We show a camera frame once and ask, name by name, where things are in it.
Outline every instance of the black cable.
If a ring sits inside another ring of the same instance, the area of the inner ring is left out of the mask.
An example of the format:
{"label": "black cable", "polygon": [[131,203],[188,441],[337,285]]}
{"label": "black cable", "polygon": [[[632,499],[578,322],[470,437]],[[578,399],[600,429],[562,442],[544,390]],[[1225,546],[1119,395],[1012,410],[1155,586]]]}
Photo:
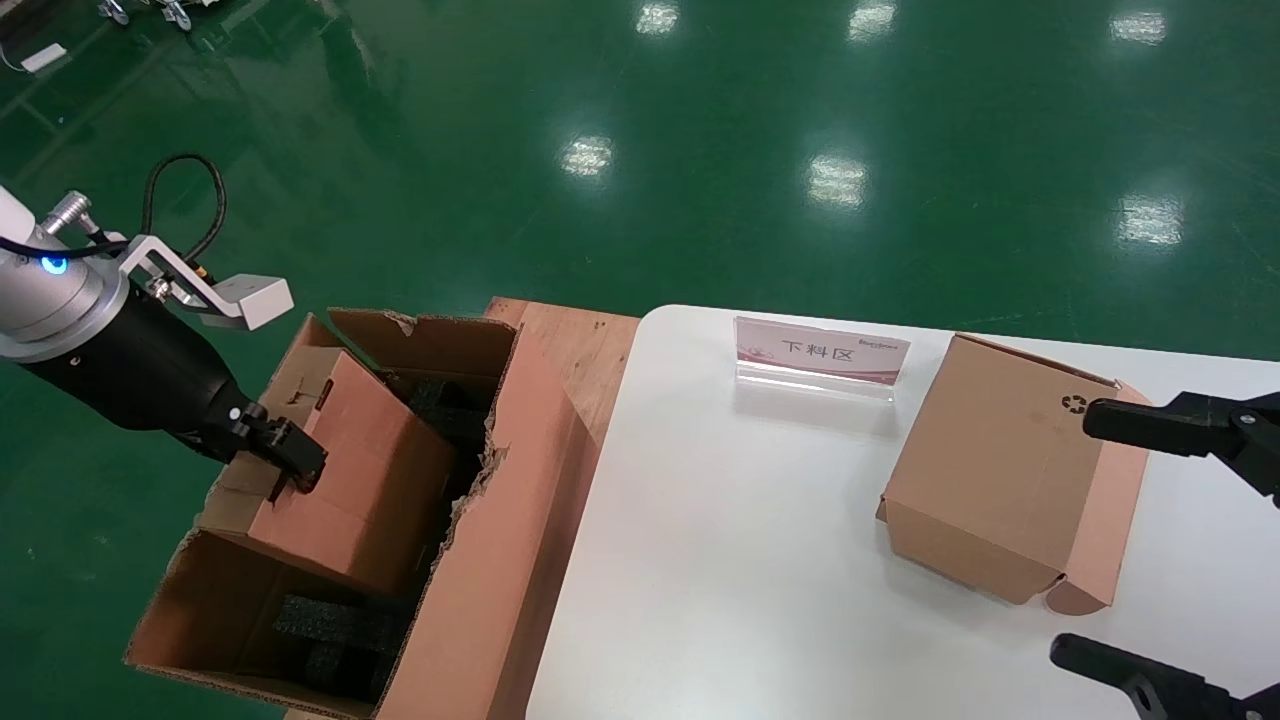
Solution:
{"label": "black cable", "polygon": [[191,264],[214,243],[214,238],[218,237],[219,231],[223,229],[223,222],[227,219],[227,187],[223,184],[223,176],[218,172],[218,165],[214,165],[209,158],[196,152],[179,152],[178,155],[170,155],[160,160],[151,169],[147,184],[142,188],[142,225],[138,228],[138,234],[151,234],[151,213],[155,204],[156,181],[160,179],[160,173],[165,168],[178,160],[195,160],[209,170],[209,176],[214,181],[214,196],[218,202],[218,208],[214,210],[214,222],[209,225],[209,231],[205,232],[205,237],[200,238],[200,242],[182,256],[183,260]]}
{"label": "black cable", "polygon": [[19,242],[14,242],[8,237],[0,237],[0,250],[8,250],[14,255],[22,255],[23,258],[49,258],[50,260],[77,260],[79,258],[91,258],[93,255],[110,255],[113,252],[119,252],[129,247],[128,242],[106,242],[102,245],[90,245],[88,247],[76,247],[72,250],[45,250],[44,247],[29,247]]}

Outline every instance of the wooden board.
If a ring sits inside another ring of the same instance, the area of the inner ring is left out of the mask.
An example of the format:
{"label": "wooden board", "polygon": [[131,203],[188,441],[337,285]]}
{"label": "wooden board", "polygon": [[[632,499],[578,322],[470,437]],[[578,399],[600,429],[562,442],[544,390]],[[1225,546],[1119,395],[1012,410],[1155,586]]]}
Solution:
{"label": "wooden board", "polygon": [[[507,297],[494,297],[484,315],[538,338],[591,437],[603,445],[640,319]],[[325,719],[291,710],[284,720]]]}

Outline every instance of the wheel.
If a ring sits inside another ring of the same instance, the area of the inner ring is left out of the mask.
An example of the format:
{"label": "wheel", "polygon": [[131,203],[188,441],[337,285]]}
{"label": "wheel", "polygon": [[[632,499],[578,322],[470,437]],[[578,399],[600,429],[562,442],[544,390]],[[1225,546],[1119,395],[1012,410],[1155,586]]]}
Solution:
{"label": "wheel", "polygon": [[191,32],[191,15],[182,8],[178,0],[165,0],[164,19],[178,26],[182,32]]}
{"label": "wheel", "polygon": [[129,24],[129,14],[115,0],[102,0],[102,4],[97,6],[97,14],[111,18],[118,26]]}

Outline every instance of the blue indicator light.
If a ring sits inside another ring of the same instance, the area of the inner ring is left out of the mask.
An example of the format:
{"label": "blue indicator light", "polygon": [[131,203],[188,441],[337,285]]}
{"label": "blue indicator light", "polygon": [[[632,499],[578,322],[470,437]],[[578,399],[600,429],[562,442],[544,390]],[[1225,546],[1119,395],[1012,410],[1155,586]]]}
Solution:
{"label": "blue indicator light", "polygon": [[41,258],[40,266],[50,275],[60,275],[67,272],[67,258]]}

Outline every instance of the white table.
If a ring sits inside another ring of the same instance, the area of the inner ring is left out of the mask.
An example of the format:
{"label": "white table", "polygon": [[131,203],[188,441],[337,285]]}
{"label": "white table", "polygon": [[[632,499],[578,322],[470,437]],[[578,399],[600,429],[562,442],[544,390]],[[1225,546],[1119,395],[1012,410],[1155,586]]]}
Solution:
{"label": "white table", "polygon": [[[1050,664],[1061,632],[1236,697],[1280,680],[1280,512],[1221,464],[1152,455],[1115,607],[1004,605],[893,556],[873,519],[951,333],[742,313],[911,341],[896,410],[868,423],[852,401],[736,392],[737,314],[640,324],[530,720],[1135,717]],[[1161,405],[1280,388],[1275,363],[995,340]]]}

